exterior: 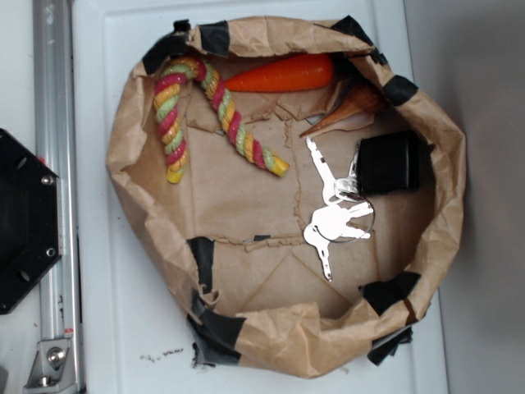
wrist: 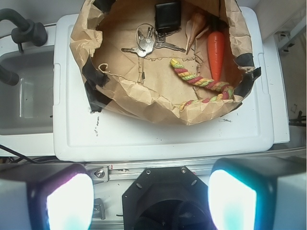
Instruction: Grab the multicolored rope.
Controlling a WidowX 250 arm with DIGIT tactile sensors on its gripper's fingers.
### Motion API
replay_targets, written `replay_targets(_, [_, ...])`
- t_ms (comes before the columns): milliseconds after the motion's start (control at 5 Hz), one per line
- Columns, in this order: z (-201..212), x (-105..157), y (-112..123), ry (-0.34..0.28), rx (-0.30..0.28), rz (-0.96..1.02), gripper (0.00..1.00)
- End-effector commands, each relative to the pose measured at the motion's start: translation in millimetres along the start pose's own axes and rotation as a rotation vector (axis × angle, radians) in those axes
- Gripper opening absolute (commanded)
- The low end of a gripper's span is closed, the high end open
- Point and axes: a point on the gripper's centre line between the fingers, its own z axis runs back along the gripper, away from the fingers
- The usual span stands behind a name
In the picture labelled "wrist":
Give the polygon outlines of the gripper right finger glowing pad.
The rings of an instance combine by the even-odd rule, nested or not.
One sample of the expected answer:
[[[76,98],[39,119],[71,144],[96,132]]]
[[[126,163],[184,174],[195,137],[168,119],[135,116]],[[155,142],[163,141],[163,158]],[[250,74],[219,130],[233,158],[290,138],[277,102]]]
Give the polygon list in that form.
[[[305,230],[306,159],[221,158],[209,178],[208,202],[219,230]]]

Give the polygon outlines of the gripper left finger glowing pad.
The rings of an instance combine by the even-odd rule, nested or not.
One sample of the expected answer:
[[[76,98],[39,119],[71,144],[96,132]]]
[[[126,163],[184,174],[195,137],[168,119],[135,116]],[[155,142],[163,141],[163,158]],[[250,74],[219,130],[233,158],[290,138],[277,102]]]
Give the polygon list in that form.
[[[2,230],[87,230],[94,185],[79,163],[2,164]]]

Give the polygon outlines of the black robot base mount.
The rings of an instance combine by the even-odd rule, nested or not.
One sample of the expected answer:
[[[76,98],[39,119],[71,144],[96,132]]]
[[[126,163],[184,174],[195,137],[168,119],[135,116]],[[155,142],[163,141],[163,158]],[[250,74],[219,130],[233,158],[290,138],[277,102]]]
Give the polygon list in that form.
[[[126,230],[213,230],[208,186],[187,167],[146,168],[122,195]]]

